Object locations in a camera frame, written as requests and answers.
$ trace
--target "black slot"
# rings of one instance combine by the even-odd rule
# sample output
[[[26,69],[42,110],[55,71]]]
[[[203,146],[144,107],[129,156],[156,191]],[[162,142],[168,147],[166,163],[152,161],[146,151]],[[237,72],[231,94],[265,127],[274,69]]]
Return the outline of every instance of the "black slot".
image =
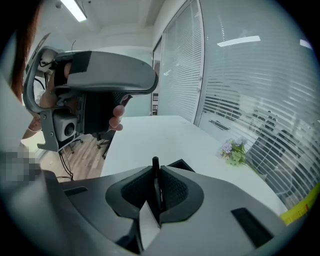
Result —
[[[88,189],[86,189],[84,186],[79,186],[75,188],[66,189],[64,190],[64,193],[66,194],[67,197],[69,197],[85,191],[88,191]]]
[[[168,166],[195,173],[195,171],[183,159],[170,163]]]
[[[273,238],[273,235],[246,208],[238,208],[231,213],[256,248]]]

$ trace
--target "glass wall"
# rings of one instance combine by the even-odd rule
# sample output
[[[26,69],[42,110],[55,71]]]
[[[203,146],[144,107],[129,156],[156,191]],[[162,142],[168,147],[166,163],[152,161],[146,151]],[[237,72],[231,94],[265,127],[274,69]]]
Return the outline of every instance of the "glass wall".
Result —
[[[195,124],[221,144],[244,137],[246,163],[290,209],[320,181],[312,47],[275,2],[199,2],[205,60]]]
[[[196,0],[187,1],[163,32],[158,115],[194,122],[203,72],[201,21]]]

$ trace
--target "yellow tape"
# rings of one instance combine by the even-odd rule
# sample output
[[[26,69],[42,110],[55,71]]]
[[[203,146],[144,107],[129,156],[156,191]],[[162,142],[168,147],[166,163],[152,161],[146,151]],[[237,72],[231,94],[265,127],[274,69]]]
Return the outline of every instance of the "yellow tape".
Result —
[[[281,214],[281,219],[283,219],[286,225],[296,221],[305,215],[315,203],[317,196],[320,192],[320,183],[318,183],[306,196],[304,200],[295,205],[292,209],[287,212]]]

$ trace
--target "hair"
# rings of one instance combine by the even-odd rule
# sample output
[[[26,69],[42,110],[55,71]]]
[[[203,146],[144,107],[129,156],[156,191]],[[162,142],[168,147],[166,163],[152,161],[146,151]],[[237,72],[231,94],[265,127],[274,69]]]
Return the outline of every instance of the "hair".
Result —
[[[22,102],[24,71],[27,65],[31,45],[35,39],[42,0],[32,1],[32,8],[24,22],[20,22],[16,29],[16,52],[12,72],[11,89]]]

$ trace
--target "grey plastic device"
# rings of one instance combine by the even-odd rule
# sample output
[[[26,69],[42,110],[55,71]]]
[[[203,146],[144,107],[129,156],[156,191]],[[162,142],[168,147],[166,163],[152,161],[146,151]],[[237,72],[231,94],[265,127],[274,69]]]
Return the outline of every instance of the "grey plastic device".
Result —
[[[34,181],[6,186],[7,211],[40,250],[59,256],[241,256],[268,246],[286,229],[231,183],[169,166],[157,172],[163,209],[157,208],[155,170],[147,166],[63,183],[53,172],[38,170]],[[160,226],[147,248],[139,230],[145,201]]]
[[[52,66],[72,62],[66,84],[59,84],[52,92],[58,96],[58,105],[53,108],[37,105],[33,91],[39,63],[46,50],[56,52]],[[109,52],[59,52],[43,47],[29,65],[23,90],[26,108],[40,115],[45,144],[38,144],[38,148],[57,152],[72,142],[76,132],[107,132],[114,107],[124,105],[126,96],[150,94],[157,83],[156,72],[139,59]],[[76,99],[75,112],[65,104],[70,98]]]

